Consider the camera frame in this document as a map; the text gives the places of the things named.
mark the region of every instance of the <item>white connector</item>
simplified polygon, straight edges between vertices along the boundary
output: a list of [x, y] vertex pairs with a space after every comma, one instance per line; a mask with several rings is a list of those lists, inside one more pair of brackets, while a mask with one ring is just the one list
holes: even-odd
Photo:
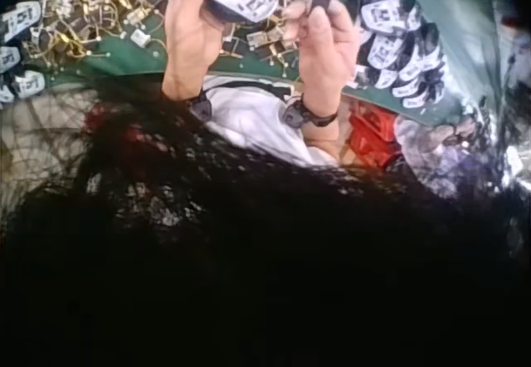
[[131, 34], [131, 41], [144, 49], [151, 41], [151, 36], [137, 29]]

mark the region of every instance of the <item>red object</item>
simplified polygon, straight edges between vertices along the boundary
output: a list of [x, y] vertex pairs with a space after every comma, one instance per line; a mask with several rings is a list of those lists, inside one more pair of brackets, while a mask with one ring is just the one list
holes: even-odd
[[384, 141], [354, 114], [350, 115], [350, 124], [353, 131], [348, 145], [368, 168], [383, 169], [395, 155], [400, 154], [398, 143]]
[[377, 105], [356, 100], [353, 113], [383, 141], [395, 141], [394, 124], [397, 114]]

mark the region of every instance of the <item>watch face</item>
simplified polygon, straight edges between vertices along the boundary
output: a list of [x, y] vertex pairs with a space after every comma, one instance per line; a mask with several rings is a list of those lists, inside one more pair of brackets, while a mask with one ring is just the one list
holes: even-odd
[[284, 111], [284, 115], [282, 116], [282, 120], [284, 121], [284, 123], [293, 129], [300, 129], [302, 125], [306, 122], [304, 116], [302, 116], [302, 114], [296, 107], [297, 103], [298, 101], [288, 106], [288, 108], [286, 108]]

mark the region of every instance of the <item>white shirt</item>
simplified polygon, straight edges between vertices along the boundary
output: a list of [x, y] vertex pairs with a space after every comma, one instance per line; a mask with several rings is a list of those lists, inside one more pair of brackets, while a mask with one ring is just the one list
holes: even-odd
[[[323, 150], [308, 147], [301, 131], [290, 128], [282, 121], [286, 104], [270, 92], [252, 84], [235, 89], [211, 89], [232, 81], [272, 83], [230, 76], [207, 76], [203, 89], [207, 91], [207, 97], [212, 103], [212, 121], [207, 124], [210, 129], [237, 146], [263, 149], [294, 164], [337, 164], [335, 159]], [[273, 85], [290, 88], [285, 83]]]

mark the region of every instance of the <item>pile of components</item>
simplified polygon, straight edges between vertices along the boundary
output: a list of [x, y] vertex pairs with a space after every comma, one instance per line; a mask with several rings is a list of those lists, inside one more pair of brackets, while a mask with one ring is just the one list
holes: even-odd
[[350, 0], [362, 28], [357, 75], [349, 85], [390, 88], [404, 108], [442, 100], [448, 72], [439, 31], [417, 0]]
[[[206, 0], [226, 22], [220, 55], [253, 55], [282, 76], [296, 73], [297, 43], [282, 39], [282, 9], [293, 0]], [[435, 104], [444, 95], [446, 59], [435, 24], [421, 16], [417, 0], [348, 0], [363, 29], [357, 75], [349, 85], [390, 88], [406, 108]], [[72, 66], [91, 58], [110, 58], [102, 42], [115, 37], [150, 49], [166, 50], [163, 15], [168, 0], [28, 0], [0, 16], [0, 108], [16, 97], [35, 95]]]

